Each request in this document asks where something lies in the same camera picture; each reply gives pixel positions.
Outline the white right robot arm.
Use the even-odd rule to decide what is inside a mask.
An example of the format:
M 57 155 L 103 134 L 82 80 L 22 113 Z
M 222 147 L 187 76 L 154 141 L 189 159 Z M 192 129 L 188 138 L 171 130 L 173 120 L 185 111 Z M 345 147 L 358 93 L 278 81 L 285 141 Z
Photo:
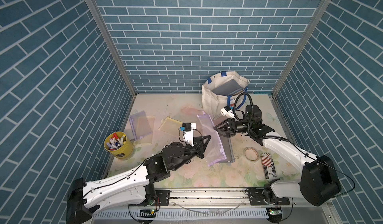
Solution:
M 263 123 L 262 112 L 257 105 L 249 104 L 238 119 L 230 106 L 221 109 L 227 119 L 217 124 L 214 130 L 226 137 L 245 133 L 252 140 L 278 154 L 293 167 L 301 177 L 295 181 L 283 181 L 276 176 L 275 163 L 270 153 L 260 155 L 265 177 L 270 180 L 264 185 L 263 198 L 273 205 L 282 198 L 304 198 L 319 207 L 342 190 L 333 161 L 323 155 L 307 152 L 290 140 L 281 137 L 273 128 Z

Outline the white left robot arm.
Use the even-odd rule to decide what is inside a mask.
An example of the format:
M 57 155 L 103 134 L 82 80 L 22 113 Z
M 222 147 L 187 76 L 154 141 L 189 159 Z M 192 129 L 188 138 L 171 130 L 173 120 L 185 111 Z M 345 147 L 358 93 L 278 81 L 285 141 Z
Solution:
M 194 157 L 204 158 L 211 137 L 199 136 L 193 145 L 173 142 L 140 165 L 110 178 L 74 180 L 67 193 L 66 223 L 82 224 L 101 211 L 122 205 L 147 206 L 157 200 L 154 183 L 170 177 Z

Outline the blue mesh pouch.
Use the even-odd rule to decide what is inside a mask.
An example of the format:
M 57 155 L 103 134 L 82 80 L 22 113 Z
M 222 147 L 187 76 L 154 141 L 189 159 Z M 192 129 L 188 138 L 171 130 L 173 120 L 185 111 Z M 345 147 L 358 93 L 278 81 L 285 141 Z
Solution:
M 223 96 L 235 95 L 241 91 L 243 91 L 243 87 L 241 87 L 235 80 L 230 80 L 212 90 L 216 95 Z

